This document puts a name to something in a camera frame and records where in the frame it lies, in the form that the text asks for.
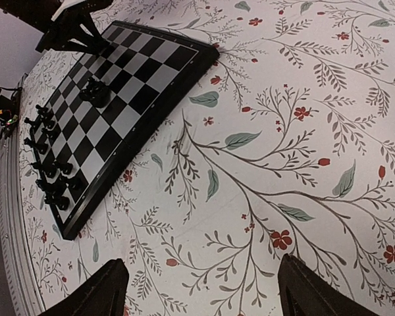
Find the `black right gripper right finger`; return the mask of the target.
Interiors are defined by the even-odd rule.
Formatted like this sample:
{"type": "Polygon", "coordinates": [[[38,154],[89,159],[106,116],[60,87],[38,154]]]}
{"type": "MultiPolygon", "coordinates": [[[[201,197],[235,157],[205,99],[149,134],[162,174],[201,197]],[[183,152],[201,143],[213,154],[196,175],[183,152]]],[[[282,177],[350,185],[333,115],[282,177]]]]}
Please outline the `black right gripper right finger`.
{"type": "Polygon", "coordinates": [[[293,255],[282,257],[278,287],[283,315],[375,315],[335,290],[293,255]]]}

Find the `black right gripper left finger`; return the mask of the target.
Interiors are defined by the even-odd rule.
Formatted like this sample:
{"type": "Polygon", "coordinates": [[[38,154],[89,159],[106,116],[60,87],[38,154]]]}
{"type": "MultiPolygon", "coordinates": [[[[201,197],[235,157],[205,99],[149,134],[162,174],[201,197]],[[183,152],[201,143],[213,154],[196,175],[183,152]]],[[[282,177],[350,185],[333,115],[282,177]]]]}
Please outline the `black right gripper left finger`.
{"type": "Polygon", "coordinates": [[[111,259],[71,295],[45,311],[52,315],[124,315],[129,274],[121,259],[111,259]]]}

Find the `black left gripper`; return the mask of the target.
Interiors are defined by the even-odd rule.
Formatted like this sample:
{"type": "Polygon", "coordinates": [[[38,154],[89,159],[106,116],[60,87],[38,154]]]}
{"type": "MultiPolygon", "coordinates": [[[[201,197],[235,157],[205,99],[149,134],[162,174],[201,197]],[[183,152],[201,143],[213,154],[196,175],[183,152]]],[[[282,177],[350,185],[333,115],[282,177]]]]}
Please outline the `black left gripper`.
{"type": "Polygon", "coordinates": [[[96,55],[110,46],[91,14],[106,9],[111,0],[0,1],[0,10],[43,33],[36,51],[72,51],[96,55]]]}

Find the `black chess piece cluster piece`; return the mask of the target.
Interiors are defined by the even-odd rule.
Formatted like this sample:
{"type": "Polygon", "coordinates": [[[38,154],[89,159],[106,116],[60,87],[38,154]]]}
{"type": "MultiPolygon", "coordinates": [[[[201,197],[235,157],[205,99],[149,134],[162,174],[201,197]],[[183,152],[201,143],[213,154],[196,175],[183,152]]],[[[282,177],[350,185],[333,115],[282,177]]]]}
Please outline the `black chess piece cluster piece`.
{"type": "Polygon", "coordinates": [[[87,85],[79,93],[82,101],[89,102],[93,107],[104,108],[110,96],[109,86],[93,77],[88,78],[87,85]]]}

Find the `black and grey chessboard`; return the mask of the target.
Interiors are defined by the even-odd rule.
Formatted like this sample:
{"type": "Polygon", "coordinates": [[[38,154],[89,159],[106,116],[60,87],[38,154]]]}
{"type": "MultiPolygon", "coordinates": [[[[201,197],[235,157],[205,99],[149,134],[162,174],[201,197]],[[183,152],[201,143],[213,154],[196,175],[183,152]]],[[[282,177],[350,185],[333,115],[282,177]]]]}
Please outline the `black and grey chessboard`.
{"type": "Polygon", "coordinates": [[[72,163],[65,176],[84,183],[80,190],[66,186],[66,211],[48,205],[65,240],[75,239],[128,164],[219,58],[208,43],[128,22],[112,22],[102,36],[110,46],[98,56],[82,55],[40,105],[53,113],[57,139],[42,134],[41,126],[29,126],[26,137],[48,145],[45,155],[30,148],[34,162],[72,163]],[[79,98],[90,77],[109,86],[104,108],[79,98]]]}

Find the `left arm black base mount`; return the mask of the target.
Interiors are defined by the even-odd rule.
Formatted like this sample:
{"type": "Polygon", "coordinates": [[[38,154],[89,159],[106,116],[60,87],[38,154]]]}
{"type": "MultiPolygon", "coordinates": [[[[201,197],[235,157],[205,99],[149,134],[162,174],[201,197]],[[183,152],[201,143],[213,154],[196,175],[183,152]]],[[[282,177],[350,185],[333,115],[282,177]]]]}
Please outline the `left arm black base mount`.
{"type": "Polygon", "coordinates": [[[4,88],[0,86],[0,140],[7,139],[15,130],[19,120],[22,87],[4,88]]]}

